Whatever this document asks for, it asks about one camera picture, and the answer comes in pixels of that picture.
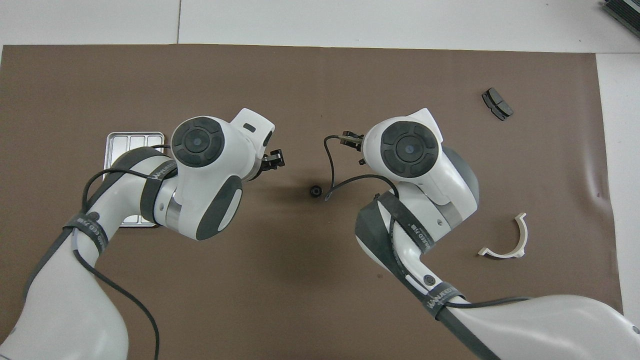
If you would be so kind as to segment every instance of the metal tray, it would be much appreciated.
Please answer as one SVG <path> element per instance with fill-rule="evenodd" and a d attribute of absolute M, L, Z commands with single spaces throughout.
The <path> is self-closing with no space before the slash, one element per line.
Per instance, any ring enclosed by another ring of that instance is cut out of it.
<path fill-rule="evenodd" d="M 104 168 L 111 167 L 120 155 L 143 146 L 164 144 L 164 134 L 159 131 L 128 131 L 111 133 L 107 136 L 107 147 L 104 154 Z M 120 227 L 154 227 L 155 224 L 142 216 L 133 215 L 124 219 Z"/>

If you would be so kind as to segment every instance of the table surface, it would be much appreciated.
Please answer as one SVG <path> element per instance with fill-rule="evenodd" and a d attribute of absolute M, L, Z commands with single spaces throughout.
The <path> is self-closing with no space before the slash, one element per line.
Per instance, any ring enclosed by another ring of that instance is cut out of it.
<path fill-rule="evenodd" d="M 624 313 L 640 323 L 640 39 L 600 1 L 8 0 L 0 45 L 257 44 L 596 53 Z"/>

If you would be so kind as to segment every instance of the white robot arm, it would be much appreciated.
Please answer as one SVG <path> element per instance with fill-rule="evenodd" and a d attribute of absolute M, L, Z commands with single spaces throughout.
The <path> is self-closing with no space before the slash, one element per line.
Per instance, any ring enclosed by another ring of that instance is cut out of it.
<path fill-rule="evenodd" d="M 395 190 L 360 210 L 358 243 L 477 357 L 640 358 L 638 328 L 601 302 L 553 295 L 470 304 L 420 261 L 479 204 L 476 176 L 460 156 L 442 146 L 427 109 L 385 120 L 364 136 L 345 132 L 338 138 L 361 147 L 375 173 L 399 181 Z"/>
<path fill-rule="evenodd" d="M 231 123 L 195 117 L 173 133 L 175 160 L 150 147 L 119 157 L 38 264 L 0 359 L 126 359 L 124 321 L 83 263 L 93 268 L 129 215 L 195 240 L 222 231 L 236 213 L 243 181 L 284 165 L 279 151 L 263 155 L 274 129 L 248 109 Z"/>

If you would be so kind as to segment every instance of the black joint cap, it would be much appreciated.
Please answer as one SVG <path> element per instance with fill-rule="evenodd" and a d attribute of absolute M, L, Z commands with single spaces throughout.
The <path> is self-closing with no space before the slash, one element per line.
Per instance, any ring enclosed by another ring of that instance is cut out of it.
<path fill-rule="evenodd" d="M 382 132 L 380 154 L 385 166 L 401 177 L 419 177 L 435 165 L 440 152 L 436 136 L 417 122 L 398 121 Z"/>
<path fill-rule="evenodd" d="M 513 109 L 507 104 L 507 102 L 498 94 L 498 91 L 494 88 L 490 88 L 482 94 L 482 99 L 487 106 L 491 109 L 491 112 L 500 120 L 505 121 L 508 117 L 513 115 Z"/>
<path fill-rule="evenodd" d="M 176 160 L 188 167 L 205 167 L 216 161 L 225 147 L 220 124 L 208 117 L 183 122 L 172 138 Z"/>

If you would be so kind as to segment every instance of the black cable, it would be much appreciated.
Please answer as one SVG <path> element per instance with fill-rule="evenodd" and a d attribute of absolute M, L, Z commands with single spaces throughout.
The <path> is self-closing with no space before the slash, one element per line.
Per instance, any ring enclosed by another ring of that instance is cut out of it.
<path fill-rule="evenodd" d="M 505 297 L 505 298 L 496 299 L 496 300 L 473 302 L 471 304 L 457 304 L 455 302 L 448 302 L 446 304 L 446 306 L 455 307 L 456 309 L 475 309 L 477 307 L 487 307 L 487 306 L 494 306 L 494 305 L 502 305 L 502 304 L 507 304 L 509 302 L 525 301 L 525 300 L 531 300 L 531 299 L 533 299 L 533 298 L 532 297 L 525 297 L 525 296 Z"/>
<path fill-rule="evenodd" d="M 144 178 L 147 177 L 146 174 L 142 174 L 141 172 L 137 172 L 137 171 L 133 171 L 133 170 L 129 170 L 129 169 L 106 168 L 104 170 L 98 171 L 94 176 L 91 177 L 91 179 L 89 179 L 89 181 L 87 181 L 86 185 L 84 186 L 84 190 L 82 192 L 82 212 L 83 213 L 86 213 L 87 211 L 89 211 L 89 204 L 87 202 L 87 198 L 88 198 L 88 194 L 89 194 L 89 188 L 91 187 L 93 182 L 98 177 L 100 177 L 100 176 L 102 176 L 104 174 L 110 174 L 110 173 L 113 173 L 113 172 L 123 172 L 125 174 L 136 175 L 136 176 L 140 176 L 140 177 L 144 177 Z"/>
<path fill-rule="evenodd" d="M 78 260 L 78 262 L 80 262 L 80 264 L 87 269 L 87 271 L 89 271 L 90 273 L 92 273 L 93 275 L 95 275 L 98 279 L 104 281 L 107 285 L 109 285 L 110 287 L 114 288 L 117 292 L 121 293 L 122 295 L 126 296 L 127 298 L 129 298 L 129 300 L 133 301 L 143 312 L 144 314 L 147 316 L 147 318 L 149 319 L 149 321 L 151 322 L 151 326 L 153 326 L 154 328 L 154 334 L 156 335 L 156 353 L 154 355 L 154 360 L 157 360 L 158 358 L 158 353 L 160 352 L 160 332 L 158 331 L 158 326 L 156 324 L 156 320 L 154 319 L 153 315 L 151 315 L 151 313 L 149 312 L 149 310 L 144 306 L 144 304 L 142 304 L 142 302 L 140 302 L 140 300 L 136 299 L 135 296 L 131 295 L 131 293 L 129 293 L 127 290 L 121 288 L 119 285 L 117 285 L 115 282 L 113 282 L 111 279 L 109 279 L 108 277 L 102 275 L 98 270 L 96 270 L 93 266 L 89 265 L 84 259 L 83 257 L 80 255 L 80 252 L 76 249 L 74 250 L 74 255 L 76 256 L 76 259 Z"/>
<path fill-rule="evenodd" d="M 329 146 L 327 146 L 326 141 L 329 139 L 337 139 L 338 135 L 329 135 L 326 138 L 324 138 L 324 150 L 326 151 L 326 155 L 329 158 L 329 165 L 331 165 L 331 185 L 329 186 L 329 189 L 332 189 L 334 184 L 335 184 L 335 168 L 333 167 L 333 158 L 331 157 L 331 153 L 329 152 Z"/>
<path fill-rule="evenodd" d="M 394 191 L 394 195 L 396 197 L 399 198 L 399 194 L 398 194 L 398 189 L 396 188 L 396 186 L 391 182 L 391 180 L 387 179 L 384 176 L 381 175 L 376 175 L 376 174 L 367 174 L 367 175 L 360 175 L 360 176 L 355 176 L 352 177 L 351 179 L 347 179 L 341 183 L 339 183 L 338 185 L 335 185 L 335 167 L 333 166 L 333 158 L 331 157 L 331 152 L 329 151 L 329 146 L 327 146 L 327 140 L 329 139 L 338 139 L 338 135 L 329 135 L 326 138 L 324 138 L 324 150 L 326 151 L 326 155 L 329 158 L 329 166 L 331 166 L 331 186 L 329 186 L 329 191 L 327 191 L 326 196 L 324 197 L 324 201 L 328 201 L 329 198 L 331 197 L 331 194 L 335 191 L 338 190 L 339 188 L 343 187 L 344 185 L 347 185 L 348 183 L 352 182 L 352 181 L 356 181 L 356 180 L 360 180 L 360 179 L 367 179 L 369 177 L 374 178 L 374 179 L 380 179 L 384 182 L 386 182 L 391 189 L 393 189 Z"/>
<path fill-rule="evenodd" d="M 326 197 L 324 198 L 324 201 L 329 200 L 329 197 L 331 196 L 331 194 L 335 191 L 338 190 L 339 188 L 343 187 L 344 185 L 347 185 L 348 183 L 352 183 L 353 181 L 356 180 L 360 180 L 360 179 L 367 179 L 367 178 L 373 178 L 373 179 L 380 179 L 384 182 L 386 182 L 391 189 L 393 189 L 394 191 L 394 195 L 397 198 L 400 198 L 400 195 L 398 194 L 398 189 L 396 188 L 395 184 L 391 182 L 391 180 L 387 179 L 386 177 L 382 176 L 382 175 L 376 175 L 376 174 L 366 174 L 366 175 L 359 175 L 359 176 L 354 176 L 350 179 L 346 179 L 345 181 L 339 183 L 336 186 L 333 186 L 329 189 L 329 191 L 326 193 Z"/>

